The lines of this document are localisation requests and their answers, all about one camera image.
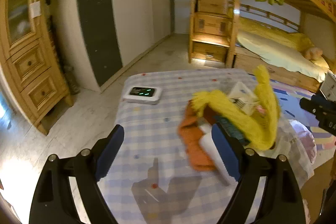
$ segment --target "metal screw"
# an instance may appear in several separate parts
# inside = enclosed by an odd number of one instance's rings
[[[55,154],[52,154],[48,157],[48,160],[49,161],[54,161],[56,159],[56,155]]]
[[[81,155],[84,156],[84,157],[88,156],[90,153],[91,153],[91,150],[88,149],[88,148],[85,148],[81,151]]]
[[[254,150],[251,149],[251,148],[247,148],[247,149],[245,150],[245,153],[248,154],[249,156],[253,156],[253,155],[254,155]]]
[[[279,160],[281,160],[282,162],[285,162],[287,160],[286,156],[281,154],[279,155]]]

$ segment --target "paper note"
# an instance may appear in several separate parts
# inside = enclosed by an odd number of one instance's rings
[[[29,5],[31,18],[35,18],[41,15],[41,2],[36,1]]]

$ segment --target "baseboard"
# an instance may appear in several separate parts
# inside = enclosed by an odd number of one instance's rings
[[[131,66],[133,66],[136,62],[138,62],[141,58],[143,58],[147,53],[154,50],[158,45],[160,45],[164,40],[169,38],[171,34],[167,35],[166,37],[162,38],[152,46],[150,46],[147,50],[143,53],[139,54],[136,58],[134,58],[131,62],[129,62],[126,66],[122,67],[118,70],[109,80],[107,80],[102,86],[100,87],[100,92],[106,90],[115,80],[117,80],[125,71],[127,71]]]

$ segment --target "checkered tablecloth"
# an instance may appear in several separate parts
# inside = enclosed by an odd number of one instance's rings
[[[252,90],[256,85],[240,69],[154,72],[127,79],[125,87],[161,86],[164,90],[157,105],[119,104],[115,123],[124,127],[125,140],[98,185],[120,224],[217,223],[236,185],[225,185],[218,172],[193,170],[177,127],[192,94],[219,88],[225,77],[234,77]],[[278,136],[291,144],[287,156],[302,186],[313,170],[302,143],[283,117]],[[247,223],[257,213],[264,183],[262,178]]]

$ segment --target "black screen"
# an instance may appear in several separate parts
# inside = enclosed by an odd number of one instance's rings
[[[145,97],[153,97],[156,89],[153,88],[140,88],[135,86],[132,88],[130,95],[137,95],[137,96],[145,96]]]

